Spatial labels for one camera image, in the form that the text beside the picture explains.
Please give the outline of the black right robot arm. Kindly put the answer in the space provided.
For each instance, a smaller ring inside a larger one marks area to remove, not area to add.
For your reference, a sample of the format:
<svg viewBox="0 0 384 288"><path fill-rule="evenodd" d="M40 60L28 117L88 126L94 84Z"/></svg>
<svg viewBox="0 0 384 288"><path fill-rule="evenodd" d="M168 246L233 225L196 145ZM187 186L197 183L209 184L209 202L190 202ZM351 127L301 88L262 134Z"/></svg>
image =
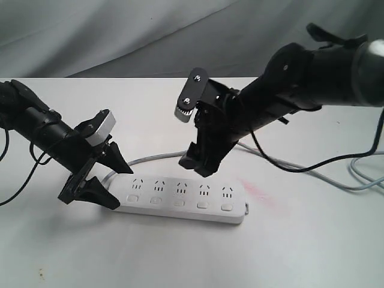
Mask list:
<svg viewBox="0 0 384 288"><path fill-rule="evenodd" d="M323 106L383 107L383 40L343 39L313 23L307 32L320 48L283 46L242 89L212 80L199 67L190 72L175 107L180 121L197 128L197 140L179 160L183 168L211 176L241 138L286 122L288 114Z"/></svg>

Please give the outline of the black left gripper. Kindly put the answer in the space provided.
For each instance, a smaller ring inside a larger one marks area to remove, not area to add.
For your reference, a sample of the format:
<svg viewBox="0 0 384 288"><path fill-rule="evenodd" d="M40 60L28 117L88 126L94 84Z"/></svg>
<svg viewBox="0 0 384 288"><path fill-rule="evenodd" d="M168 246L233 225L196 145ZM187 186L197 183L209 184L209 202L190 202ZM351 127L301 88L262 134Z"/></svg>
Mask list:
<svg viewBox="0 0 384 288"><path fill-rule="evenodd" d="M91 146L86 141L82 132L89 120L81 122L48 150L51 157L71 172L58 199L66 204L83 201L116 209L120 207L119 200L105 189L97 177L90 180L86 177L95 163L100 163L118 174L133 174L133 171L124 160L117 143L108 144L110 134L97 146Z"/></svg>

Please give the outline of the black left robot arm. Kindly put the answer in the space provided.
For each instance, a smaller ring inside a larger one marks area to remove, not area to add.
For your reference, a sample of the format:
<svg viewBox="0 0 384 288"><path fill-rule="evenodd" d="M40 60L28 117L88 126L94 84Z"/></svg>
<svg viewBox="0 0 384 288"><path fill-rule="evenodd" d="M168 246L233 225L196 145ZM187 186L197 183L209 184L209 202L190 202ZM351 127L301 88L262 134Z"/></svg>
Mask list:
<svg viewBox="0 0 384 288"><path fill-rule="evenodd" d="M31 148L38 147L70 171L58 195L66 204L83 201L111 210L120 206L97 177L87 178L96 163L116 173L133 172L111 140L115 124L113 113L103 109L71 128L22 82L12 79L1 83L1 128L16 131L30 142Z"/></svg>

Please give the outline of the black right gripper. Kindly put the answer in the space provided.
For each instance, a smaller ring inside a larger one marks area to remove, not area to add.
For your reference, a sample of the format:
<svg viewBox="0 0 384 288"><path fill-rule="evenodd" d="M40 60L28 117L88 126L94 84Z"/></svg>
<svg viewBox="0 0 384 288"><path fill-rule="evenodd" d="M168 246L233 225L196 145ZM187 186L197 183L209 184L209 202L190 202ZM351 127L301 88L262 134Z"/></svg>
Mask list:
<svg viewBox="0 0 384 288"><path fill-rule="evenodd" d="M200 176L217 172L222 159L248 133L246 128L236 127L236 122L241 122L237 101L247 94L247 86L230 87L210 78L203 68L191 70L176 105L184 109L195 106L190 121L197 136L179 159L181 167L194 170Z"/></svg>

